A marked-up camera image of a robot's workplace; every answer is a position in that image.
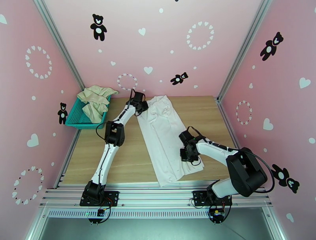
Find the black teddy bear decal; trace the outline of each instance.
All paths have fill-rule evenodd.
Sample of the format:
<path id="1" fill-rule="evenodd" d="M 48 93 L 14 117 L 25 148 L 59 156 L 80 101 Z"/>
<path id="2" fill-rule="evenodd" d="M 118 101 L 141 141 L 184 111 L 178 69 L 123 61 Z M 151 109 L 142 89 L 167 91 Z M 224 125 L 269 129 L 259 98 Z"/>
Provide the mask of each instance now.
<path id="1" fill-rule="evenodd" d="M 280 32 L 277 32 L 273 40 L 268 40 L 265 43 L 265 48 L 261 51 L 260 56 L 263 56 L 262 61 L 266 61 L 270 55 L 274 55 L 277 50 L 277 45 L 283 41 L 283 37 Z"/>
<path id="2" fill-rule="evenodd" d="M 68 113 L 66 111 L 66 104 L 60 103 L 60 110 L 57 113 L 59 115 L 59 124 L 65 124 L 66 122 L 66 116 L 68 116 Z"/>
<path id="3" fill-rule="evenodd" d="M 183 80 L 188 78 L 189 76 L 187 75 L 186 72 L 184 72 L 182 75 L 177 74 L 175 78 L 172 78 L 170 82 L 172 82 L 172 85 L 177 85 L 178 83 L 183 83 Z"/>
<path id="4" fill-rule="evenodd" d="M 286 168 L 283 168 L 282 170 L 279 166 L 275 164 L 272 164 L 272 167 L 275 169 L 275 171 L 272 170 L 273 176 L 279 180 L 280 186 L 288 186 L 294 193 L 297 193 L 299 182 L 290 178 L 288 170 Z"/>
<path id="5" fill-rule="evenodd" d="M 100 37 L 101 41 L 104 41 L 105 36 L 104 33 L 107 32 L 105 26 L 102 25 L 103 17 L 99 15 L 92 14 L 94 23 L 91 24 L 90 28 L 93 29 L 93 35 L 95 40 L 98 40 Z"/>

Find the wooden table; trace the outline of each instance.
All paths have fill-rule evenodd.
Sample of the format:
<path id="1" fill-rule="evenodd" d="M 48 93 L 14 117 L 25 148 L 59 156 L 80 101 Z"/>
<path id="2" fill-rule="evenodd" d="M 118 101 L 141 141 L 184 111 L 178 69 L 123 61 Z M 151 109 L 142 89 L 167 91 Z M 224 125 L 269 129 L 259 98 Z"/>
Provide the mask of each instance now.
<path id="1" fill-rule="evenodd" d="M 169 97 L 183 124 L 193 126 L 212 141 L 234 147 L 224 120 L 212 96 Z M 115 119 L 123 110 L 127 98 L 112 98 L 107 120 Z M 156 182 L 156 175 L 136 117 L 125 126 L 125 142 L 113 160 L 108 183 Z M 99 134 L 104 137 L 104 129 Z M 82 130 L 67 168 L 64 184 L 86 184 L 91 180 L 104 150 L 104 140 L 95 130 Z M 227 168 L 207 156 L 201 156 L 204 170 L 181 180 L 216 180 L 229 177 Z"/>

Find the teal basket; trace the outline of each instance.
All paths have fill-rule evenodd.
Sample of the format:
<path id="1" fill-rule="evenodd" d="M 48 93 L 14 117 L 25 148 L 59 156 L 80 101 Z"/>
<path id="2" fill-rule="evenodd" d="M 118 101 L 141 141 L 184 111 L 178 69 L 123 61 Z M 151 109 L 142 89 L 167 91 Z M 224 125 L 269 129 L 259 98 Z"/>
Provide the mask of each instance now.
<path id="1" fill-rule="evenodd" d="M 100 123 L 92 123 L 90 119 L 86 116 L 86 114 L 82 111 L 82 108 L 87 105 L 87 103 L 82 102 L 79 98 L 77 98 L 75 104 L 73 105 L 69 116 L 66 119 L 66 125 L 72 126 L 77 129 L 95 129 L 101 122 L 105 121 L 105 117 L 107 112 L 103 113 L 102 121 Z M 104 124 L 100 125 L 98 129 L 101 129 L 104 127 Z"/>

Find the pink backdrop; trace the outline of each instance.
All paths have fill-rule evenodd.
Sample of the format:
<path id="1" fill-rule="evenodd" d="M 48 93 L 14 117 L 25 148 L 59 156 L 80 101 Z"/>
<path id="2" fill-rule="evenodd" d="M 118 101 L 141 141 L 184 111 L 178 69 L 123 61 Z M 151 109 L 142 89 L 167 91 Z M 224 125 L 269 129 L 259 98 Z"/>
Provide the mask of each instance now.
<path id="1" fill-rule="evenodd" d="M 270 194 L 293 240 L 315 239 L 315 7 L 312 0 L 274 1 L 224 98 L 241 146 L 252 149 L 270 166 L 286 168 L 300 184 L 295 194 L 276 179 Z M 260 52 L 277 32 L 284 40 L 275 55 L 263 61 Z"/>
<path id="2" fill-rule="evenodd" d="M 0 36 L 0 239 L 24 239 L 74 137 L 60 102 L 80 89 L 33 1 L 0 2 Z"/>
<path id="3" fill-rule="evenodd" d="M 133 87 L 147 96 L 217 96 L 261 1 L 45 2 L 85 86 L 127 97 Z M 92 14 L 104 17 L 104 41 L 94 39 Z"/>

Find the floor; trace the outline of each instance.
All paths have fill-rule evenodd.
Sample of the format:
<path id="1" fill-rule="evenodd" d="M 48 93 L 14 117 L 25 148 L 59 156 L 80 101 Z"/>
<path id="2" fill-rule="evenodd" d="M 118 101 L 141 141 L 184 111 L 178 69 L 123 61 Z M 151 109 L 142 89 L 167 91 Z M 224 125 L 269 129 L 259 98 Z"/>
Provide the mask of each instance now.
<path id="1" fill-rule="evenodd" d="M 169 97 L 185 126 L 193 126 L 212 141 L 234 147 L 223 118 L 212 96 Z M 127 98 L 112 98 L 106 120 L 115 119 Z M 99 133 L 104 136 L 105 129 Z M 63 184 L 86 184 L 94 174 L 104 150 L 104 141 L 95 130 L 81 131 L 67 168 Z M 202 156 L 204 170 L 181 180 L 217 180 L 229 177 L 227 168 L 210 157 Z M 125 126 L 125 142 L 118 150 L 107 178 L 108 183 L 156 182 L 156 175 L 136 117 Z"/>
<path id="2" fill-rule="evenodd" d="M 272 240 L 261 208 L 232 208 L 222 225 L 209 219 L 111 219 L 90 225 L 88 219 L 49 218 L 41 240 Z"/>

